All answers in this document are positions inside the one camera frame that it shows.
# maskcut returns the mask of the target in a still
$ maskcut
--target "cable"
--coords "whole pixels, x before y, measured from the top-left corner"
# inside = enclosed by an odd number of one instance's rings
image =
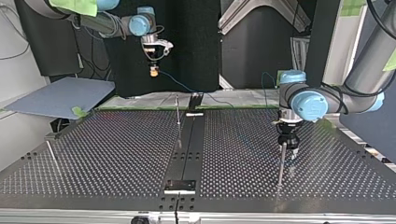
[[[11,6],[7,5],[7,4],[0,3],[0,8],[8,9],[8,10],[10,10],[10,11],[15,15],[15,17],[17,17],[17,18],[20,17],[20,16],[18,15],[18,12],[17,12],[13,7],[11,7]],[[18,33],[18,35],[19,35],[20,37],[22,37],[24,40],[27,41],[26,36],[24,35],[24,33],[21,32],[21,31],[14,25],[14,23],[11,21],[11,19],[9,18],[9,16],[8,16],[3,10],[0,10],[0,13],[1,13],[2,16],[7,20],[7,22],[11,25],[11,27]]]
[[[107,70],[110,68],[110,61],[108,61],[108,64],[107,64],[107,67],[106,67],[106,68],[100,68],[100,67],[95,63],[95,60],[93,59],[93,55],[94,55],[94,53],[93,53],[93,51],[94,51],[93,39],[95,38],[95,36],[93,35],[93,30],[92,30],[92,33],[88,32],[88,34],[90,34],[90,36],[92,37],[92,38],[91,38],[91,62],[92,62],[92,64],[93,64],[93,66],[94,66],[97,70],[102,71],[102,72],[105,72],[105,71],[107,71]]]
[[[168,73],[165,73],[164,71],[160,71],[160,73],[163,74],[163,75],[166,75],[167,77],[170,77],[174,82],[176,82],[176,84],[178,84],[179,86],[183,87],[184,89],[186,89],[186,90],[188,90],[190,92],[201,92],[201,91],[195,91],[195,90],[192,90],[192,89],[188,88],[186,85],[184,85],[183,83],[177,81],[174,77],[172,77]]]
[[[208,95],[210,98],[212,98],[212,100],[214,100],[215,102],[217,102],[217,103],[219,103],[219,104],[229,105],[232,109],[235,109],[235,107],[233,107],[233,105],[230,104],[230,103],[228,103],[228,102],[216,100],[216,99],[215,99],[211,94],[209,94],[209,93],[206,93],[206,95]]]
[[[337,90],[335,87],[333,87],[333,86],[331,86],[331,85],[329,85],[327,83],[324,83],[324,82],[322,82],[321,84],[323,86],[326,86],[326,87],[334,90],[334,91],[339,91],[340,93],[343,93],[343,94],[348,95],[348,96],[353,96],[353,97],[374,97],[374,96],[377,96],[377,95],[383,93],[384,91],[386,91],[392,85],[392,83],[394,82],[395,79],[396,79],[396,70],[393,72],[393,75],[390,78],[388,84],[381,91],[378,91],[378,92],[375,92],[375,93],[363,93],[363,92],[354,91],[354,90],[350,89],[347,85],[344,85],[347,90],[351,91],[351,92],[348,92],[348,91],[342,91],[340,89]]]
[[[17,34],[21,38],[23,38],[24,41],[27,42],[26,36],[22,32],[20,32],[20,30],[18,30],[18,28],[14,25],[14,23],[11,21],[11,19],[8,17],[8,15],[1,8],[10,10],[17,18],[19,18],[20,16],[18,15],[17,11],[7,4],[0,3],[0,13],[2,14],[2,16],[6,19],[6,21],[9,23],[9,25],[17,32]],[[29,44],[29,42],[27,42],[26,48],[23,52],[12,55],[12,56],[0,58],[0,60],[9,60],[9,59],[18,58],[18,57],[22,56],[24,53],[26,53],[28,51],[29,47],[30,47],[30,44]]]
[[[97,40],[97,41],[103,41],[102,38],[99,38],[99,37],[97,37],[97,36],[95,36],[95,35],[93,34],[93,30],[92,30],[92,34],[91,34],[91,32],[87,29],[86,26],[84,26],[84,30],[87,32],[88,35],[90,35],[90,36],[91,36],[92,38],[94,38],[95,40]]]
[[[367,7],[369,8],[370,12],[372,13],[376,23],[381,27],[381,29],[387,33],[390,37],[396,40],[396,35],[389,30],[389,28],[384,24],[384,22],[381,21],[381,18],[378,16],[378,13],[376,13],[375,7],[373,5],[372,0],[366,0],[367,1]]]
[[[297,63],[296,52],[295,52],[295,49],[294,49],[294,30],[295,30],[294,25],[296,23],[297,13],[298,13],[298,9],[299,8],[300,8],[300,2],[297,1],[297,7],[296,7],[296,9],[294,11],[293,23],[291,25],[291,29],[292,29],[292,31],[291,31],[291,54],[292,54],[292,57],[293,57],[292,59],[296,63],[296,69],[298,69],[299,67],[298,67],[298,63]]]
[[[30,47],[30,44],[27,44],[26,49],[23,52],[16,54],[16,55],[8,56],[5,58],[0,58],[0,60],[8,60],[8,59],[18,58],[18,57],[22,56],[24,53],[26,53],[27,50],[29,49],[29,47]]]
[[[263,75],[267,75],[268,77],[270,77],[272,80],[273,80],[273,83],[274,83],[274,88],[276,88],[276,82],[275,82],[275,79],[269,74],[269,73],[267,73],[267,72],[263,72],[262,73]]]
[[[145,45],[143,44],[143,41],[140,41],[140,43],[141,43],[141,45],[142,45],[142,50],[143,50],[143,52],[145,53],[146,57],[147,57],[149,60],[151,60],[151,61],[153,61],[153,62],[158,62],[159,60],[161,60],[161,59],[163,59],[163,58],[165,57],[165,54],[163,54],[163,55],[162,55],[161,57],[159,57],[159,58],[156,58],[156,59],[151,58],[151,57],[146,53],[146,51],[145,51]]]

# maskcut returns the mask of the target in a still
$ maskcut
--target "white cable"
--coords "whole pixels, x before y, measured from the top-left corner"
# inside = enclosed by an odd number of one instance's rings
[[[11,21],[11,19],[9,18],[9,16],[2,10],[3,8],[10,10],[15,17],[19,18],[20,16],[18,15],[18,12],[11,6],[5,4],[5,3],[0,3],[0,13],[1,15],[4,17],[4,19],[6,19],[6,21],[8,22],[8,24],[11,26],[11,28],[13,28],[17,34],[22,37],[26,42],[26,36],[24,35],[23,32],[21,32],[16,26],[15,24]]]
[[[103,41],[102,38],[99,38],[99,37],[97,37],[97,36],[91,34],[91,32],[87,29],[86,26],[84,26],[84,29],[85,29],[85,31],[88,33],[88,35],[90,35],[92,38],[94,38],[94,39],[96,39],[96,40],[98,40],[98,41]]]

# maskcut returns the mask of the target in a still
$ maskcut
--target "metal table surface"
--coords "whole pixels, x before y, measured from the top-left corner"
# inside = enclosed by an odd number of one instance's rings
[[[101,111],[0,173],[1,209],[396,215],[396,174],[329,121],[306,123],[277,187],[273,109]],[[195,195],[165,195],[168,180]]]

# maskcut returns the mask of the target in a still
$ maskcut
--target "metal rod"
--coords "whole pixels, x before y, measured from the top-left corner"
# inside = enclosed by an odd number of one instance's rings
[[[280,169],[279,169],[279,180],[277,182],[277,185],[279,187],[282,187],[282,178],[283,178],[283,170],[285,168],[285,157],[286,157],[286,148],[287,147],[288,147],[287,143],[283,143],[282,146],[280,146],[280,149],[281,149]]]
[[[50,152],[51,157],[52,157],[55,161],[57,161],[57,159],[56,159],[56,157],[55,157],[55,154],[53,153],[52,146],[50,145],[50,141],[47,141],[46,143],[47,143],[47,146],[49,147],[49,152]]]
[[[178,109],[178,95],[176,94],[175,106],[177,111],[177,125],[180,125],[180,110]]]

